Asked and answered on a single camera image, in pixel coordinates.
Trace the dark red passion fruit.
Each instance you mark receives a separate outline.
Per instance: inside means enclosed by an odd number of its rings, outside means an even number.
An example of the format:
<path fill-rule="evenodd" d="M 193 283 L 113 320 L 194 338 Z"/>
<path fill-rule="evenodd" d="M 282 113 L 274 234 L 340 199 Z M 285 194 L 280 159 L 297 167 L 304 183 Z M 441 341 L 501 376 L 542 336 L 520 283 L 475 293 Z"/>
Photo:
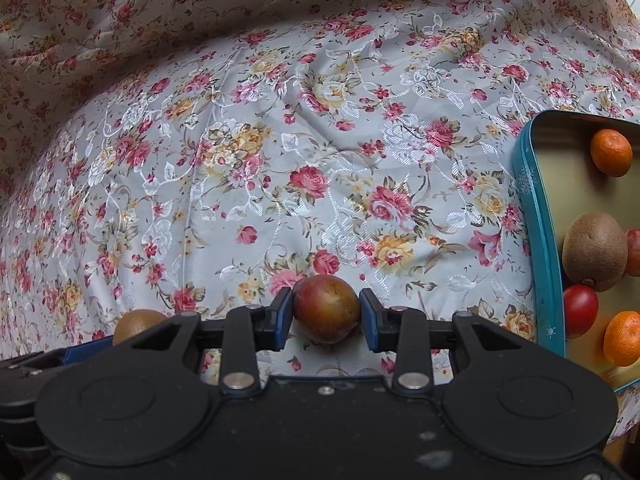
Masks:
<path fill-rule="evenodd" d="M 337 344 L 359 324 L 360 303 L 341 278 L 308 276 L 293 287 L 293 313 L 300 329 L 319 344 Z"/>

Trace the brown kiwi fruit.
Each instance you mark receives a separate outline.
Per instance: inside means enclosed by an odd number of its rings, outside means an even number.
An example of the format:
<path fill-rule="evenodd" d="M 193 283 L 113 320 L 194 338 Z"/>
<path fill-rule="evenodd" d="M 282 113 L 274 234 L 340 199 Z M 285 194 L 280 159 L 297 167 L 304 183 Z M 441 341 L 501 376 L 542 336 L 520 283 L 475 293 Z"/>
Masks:
<path fill-rule="evenodd" d="M 160 324 L 166 320 L 167 316 L 162 312 L 155 310 L 140 309 L 132 310 L 125 313 L 117 322 L 114 334 L 113 344 L 135 337 L 149 328 Z"/>
<path fill-rule="evenodd" d="M 575 284 L 605 292 L 623 277 L 627 258 L 625 231 L 603 211 L 581 214 L 565 233 L 562 266 Z"/>

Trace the red cherry tomato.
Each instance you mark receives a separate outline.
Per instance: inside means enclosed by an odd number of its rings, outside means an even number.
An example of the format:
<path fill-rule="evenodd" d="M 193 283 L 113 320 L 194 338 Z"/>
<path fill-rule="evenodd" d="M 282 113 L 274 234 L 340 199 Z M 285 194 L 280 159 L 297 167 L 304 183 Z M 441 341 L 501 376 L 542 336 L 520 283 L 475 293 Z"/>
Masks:
<path fill-rule="evenodd" d="M 565 333 L 576 339 L 588 333 L 599 313 L 597 293 L 585 285 L 573 285 L 563 292 Z"/>

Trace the orange mandarin with stem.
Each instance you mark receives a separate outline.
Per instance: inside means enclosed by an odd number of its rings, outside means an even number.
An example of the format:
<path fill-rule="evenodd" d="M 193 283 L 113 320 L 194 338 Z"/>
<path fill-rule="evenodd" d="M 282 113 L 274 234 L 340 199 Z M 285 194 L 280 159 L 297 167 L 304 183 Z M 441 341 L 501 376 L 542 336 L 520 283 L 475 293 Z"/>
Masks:
<path fill-rule="evenodd" d="M 605 359 L 615 366 L 629 366 L 639 359 L 640 314 L 617 313 L 606 326 L 603 338 Z"/>

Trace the dark purple plum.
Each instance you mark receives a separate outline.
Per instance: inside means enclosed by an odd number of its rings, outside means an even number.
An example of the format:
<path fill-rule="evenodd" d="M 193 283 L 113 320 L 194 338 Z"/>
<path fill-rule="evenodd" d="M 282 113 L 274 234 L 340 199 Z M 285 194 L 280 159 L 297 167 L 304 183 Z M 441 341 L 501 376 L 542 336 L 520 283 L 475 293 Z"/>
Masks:
<path fill-rule="evenodd" d="M 627 262 L 625 272 L 638 278 L 640 275 L 640 230 L 629 229 L 626 232 Z"/>

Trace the floral pattern cloth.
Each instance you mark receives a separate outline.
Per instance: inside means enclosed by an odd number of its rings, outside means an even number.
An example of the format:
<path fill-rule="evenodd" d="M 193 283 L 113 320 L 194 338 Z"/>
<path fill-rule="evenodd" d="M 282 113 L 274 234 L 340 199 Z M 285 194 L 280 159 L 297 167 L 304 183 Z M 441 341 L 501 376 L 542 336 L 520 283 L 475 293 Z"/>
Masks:
<path fill-rule="evenodd" d="M 1 354 L 311 275 L 534 339 L 543 110 L 638 119 L 626 0 L 1 0 Z"/>

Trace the teal gold metal tray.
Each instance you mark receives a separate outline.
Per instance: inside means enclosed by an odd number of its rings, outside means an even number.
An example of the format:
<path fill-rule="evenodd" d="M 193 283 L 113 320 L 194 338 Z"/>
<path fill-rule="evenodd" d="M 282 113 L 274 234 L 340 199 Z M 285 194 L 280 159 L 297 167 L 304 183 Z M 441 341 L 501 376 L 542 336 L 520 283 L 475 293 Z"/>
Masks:
<path fill-rule="evenodd" d="M 625 276 L 613 288 L 600 292 L 597 321 L 577 339 L 565 337 L 562 305 L 570 281 L 561 252 L 574 219 L 600 210 L 624 230 L 639 225 L 639 167 L 631 166 L 620 178 L 602 174 L 589 153 L 590 140 L 601 129 L 616 130 L 632 148 L 639 146 L 635 122 L 545 110 L 524 126 L 512 153 L 512 166 L 530 243 L 538 344 L 588 368 L 614 391 L 622 392 L 638 385 L 639 367 L 612 365 L 602 353 L 602 340 L 616 313 L 638 308 L 638 278 Z"/>

